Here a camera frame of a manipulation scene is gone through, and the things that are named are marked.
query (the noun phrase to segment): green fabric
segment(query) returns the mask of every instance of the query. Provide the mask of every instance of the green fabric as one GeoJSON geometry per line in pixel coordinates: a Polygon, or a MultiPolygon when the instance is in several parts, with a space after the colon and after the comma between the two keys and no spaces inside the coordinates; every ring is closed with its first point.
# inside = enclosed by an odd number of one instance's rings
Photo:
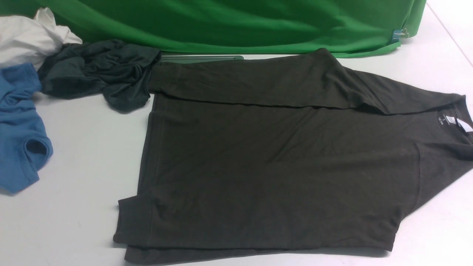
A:
{"type": "Polygon", "coordinates": [[[417,33],[426,0],[0,0],[0,14],[51,8],[85,41],[119,38],[182,53],[388,53],[417,33]]]}

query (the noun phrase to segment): clothing label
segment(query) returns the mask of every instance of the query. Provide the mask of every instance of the clothing label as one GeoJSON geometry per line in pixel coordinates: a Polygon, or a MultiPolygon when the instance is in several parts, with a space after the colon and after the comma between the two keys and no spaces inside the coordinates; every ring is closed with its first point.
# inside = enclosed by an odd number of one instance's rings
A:
{"type": "Polygon", "coordinates": [[[447,119],[447,121],[450,123],[450,124],[456,124],[456,121],[455,121],[455,118],[452,117],[452,116],[445,116],[445,118],[447,119]]]}
{"type": "Polygon", "coordinates": [[[473,132],[473,128],[467,124],[466,122],[460,120],[460,119],[456,119],[458,121],[458,124],[466,131],[466,132],[473,132]]]}

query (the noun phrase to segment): binder clip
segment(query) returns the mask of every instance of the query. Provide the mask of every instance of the binder clip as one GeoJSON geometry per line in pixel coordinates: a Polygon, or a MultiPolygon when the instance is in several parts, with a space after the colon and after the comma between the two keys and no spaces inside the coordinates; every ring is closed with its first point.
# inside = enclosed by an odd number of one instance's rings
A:
{"type": "Polygon", "coordinates": [[[407,39],[407,38],[409,38],[409,33],[407,32],[407,29],[406,28],[399,29],[399,30],[395,30],[393,32],[393,37],[391,39],[391,42],[392,43],[397,43],[401,39],[407,39]]]}

